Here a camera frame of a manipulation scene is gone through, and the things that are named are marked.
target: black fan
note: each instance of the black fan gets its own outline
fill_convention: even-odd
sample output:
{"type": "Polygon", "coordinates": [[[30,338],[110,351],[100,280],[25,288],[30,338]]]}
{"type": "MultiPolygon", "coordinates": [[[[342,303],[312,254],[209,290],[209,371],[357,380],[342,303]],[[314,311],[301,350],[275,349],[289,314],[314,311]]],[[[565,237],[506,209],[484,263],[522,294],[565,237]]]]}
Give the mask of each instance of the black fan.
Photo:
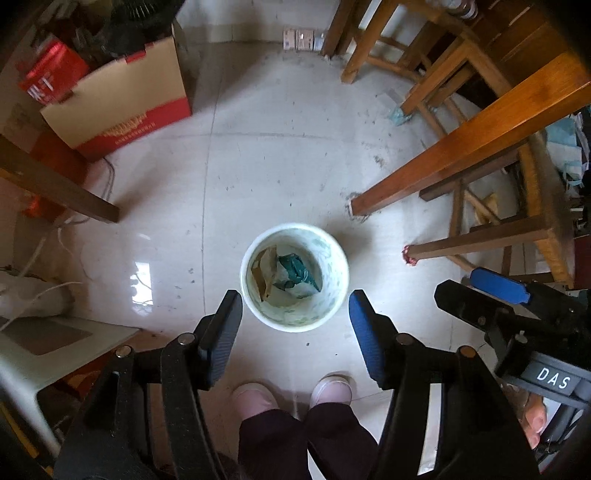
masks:
{"type": "Polygon", "coordinates": [[[112,57],[131,55],[170,31],[184,0],[113,0],[103,49],[112,57]]]}

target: white stool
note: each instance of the white stool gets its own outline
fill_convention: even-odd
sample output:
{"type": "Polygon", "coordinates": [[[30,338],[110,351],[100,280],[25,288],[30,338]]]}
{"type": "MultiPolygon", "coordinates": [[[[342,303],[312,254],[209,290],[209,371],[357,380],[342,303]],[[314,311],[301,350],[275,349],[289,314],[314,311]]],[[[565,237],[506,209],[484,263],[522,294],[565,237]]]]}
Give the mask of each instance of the white stool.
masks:
{"type": "Polygon", "coordinates": [[[0,388],[53,456],[57,457],[60,444],[43,416],[37,394],[122,344],[138,330],[56,316],[18,319],[0,333],[0,388]],[[71,341],[64,345],[66,337],[71,341]]]}

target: red box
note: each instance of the red box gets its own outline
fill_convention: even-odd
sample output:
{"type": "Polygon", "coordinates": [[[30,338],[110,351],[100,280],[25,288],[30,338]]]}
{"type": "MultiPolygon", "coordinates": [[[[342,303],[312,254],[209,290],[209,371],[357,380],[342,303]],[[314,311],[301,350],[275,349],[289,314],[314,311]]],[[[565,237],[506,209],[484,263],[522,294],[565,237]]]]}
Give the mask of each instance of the red box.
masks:
{"type": "Polygon", "coordinates": [[[95,70],[70,97],[41,114],[69,147],[91,161],[190,116],[174,37],[95,70]]]}
{"type": "Polygon", "coordinates": [[[52,39],[18,86],[43,105],[59,101],[90,69],[80,56],[52,39]]]}

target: pants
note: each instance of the pants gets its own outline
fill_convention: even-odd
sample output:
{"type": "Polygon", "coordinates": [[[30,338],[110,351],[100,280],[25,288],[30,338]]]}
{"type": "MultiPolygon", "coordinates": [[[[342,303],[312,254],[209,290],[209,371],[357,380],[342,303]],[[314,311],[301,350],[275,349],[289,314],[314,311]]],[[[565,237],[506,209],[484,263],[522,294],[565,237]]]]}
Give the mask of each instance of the pants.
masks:
{"type": "Polygon", "coordinates": [[[269,410],[240,426],[238,463],[249,480],[311,480],[308,449],[326,480],[365,480],[378,444],[341,403],[316,405],[303,422],[269,410]]]}

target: screw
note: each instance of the screw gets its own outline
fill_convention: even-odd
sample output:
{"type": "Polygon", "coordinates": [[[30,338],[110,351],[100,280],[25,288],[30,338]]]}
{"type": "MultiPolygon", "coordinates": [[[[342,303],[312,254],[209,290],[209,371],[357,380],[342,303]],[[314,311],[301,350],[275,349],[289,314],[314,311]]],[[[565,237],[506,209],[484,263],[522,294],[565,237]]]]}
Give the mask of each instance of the screw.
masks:
{"type": "Polygon", "coordinates": [[[474,358],[476,356],[476,350],[474,350],[469,345],[464,345],[463,347],[460,347],[460,353],[466,358],[474,358]]]}
{"type": "Polygon", "coordinates": [[[410,345],[414,342],[414,338],[407,333],[399,333],[396,336],[396,341],[400,345],[410,345]]]}
{"type": "Polygon", "coordinates": [[[125,358],[131,353],[131,347],[129,345],[122,345],[116,351],[115,355],[119,358],[125,358]]]}
{"type": "Polygon", "coordinates": [[[195,340],[195,336],[192,333],[181,333],[178,336],[177,340],[181,345],[188,345],[190,343],[193,343],[193,341],[195,340]]]}
{"type": "Polygon", "coordinates": [[[517,340],[519,343],[527,343],[527,338],[525,338],[525,330],[520,331],[519,333],[515,334],[515,340],[517,340]]]}

